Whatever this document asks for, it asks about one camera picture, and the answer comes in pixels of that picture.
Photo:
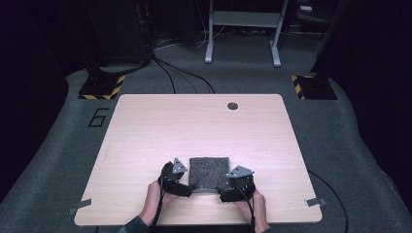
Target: dark background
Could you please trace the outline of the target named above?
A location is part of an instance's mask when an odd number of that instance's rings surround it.
[[[270,11],[279,7],[275,1],[237,1],[233,10]],[[170,2],[173,1],[168,2],[167,8],[174,14],[172,17],[165,13],[164,1],[155,1],[158,11],[153,11],[154,21],[159,29],[194,40],[197,32],[203,30],[195,2],[179,1],[172,6]],[[224,10],[230,5],[229,1],[217,2],[216,8]],[[208,5],[208,1],[199,0],[206,27]],[[379,166],[395,181],[411,212],[409,10],[410,4],[400,0],[341,0],[326,37],[326,48],[313,70],[334,79],[346,91],[357,115],[360,135]],[[84,1],[5,0],[0,3],[0,11],[3,200],[41,146],[64,104],[68,91],[65,77],[86,67],[82,47],[69,23],[79,28],[95,63],[107,64]],[[176,22],[163,19],[168,17]],[[190,18],[188,27],[182,27],[182,18]],[[170,29],[174,23],[182,28]]]

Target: gray square cloth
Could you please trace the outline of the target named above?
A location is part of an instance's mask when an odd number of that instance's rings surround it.
[[[228,157],[196,157],[189,159],[189,186],[193,193],[219,193],[228,189]]]

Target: black equipment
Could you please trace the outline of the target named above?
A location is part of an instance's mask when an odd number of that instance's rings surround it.
[[[192,193],[191,188],[187,185],[179,183],[179,179],[187,170],[188,169],[185,165],[183,165],[178,158],[175,158],[174,164],[170,161],[164,164],[157,182],[167,193],[177,196],[190,197]]]
[[[254,195],[254,171],[237,166],[226,176],[230,189],[221,192],[222,202],[248,201]]]

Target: wooden table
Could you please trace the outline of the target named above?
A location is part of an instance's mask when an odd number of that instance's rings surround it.
[[[238,105],[230,110],[228,103]],[[315,198],[291,122],[277,94],[123,95],[78,209],[78,225],[123,225],[143,209],[147,186],[178,157],[229,157],[230,170],[255,171],[268,222],[316,222]],[[189,172],[181,178],[188,184]],[[181,197],[162,210],[159,225],[246,223],[218,194]]]

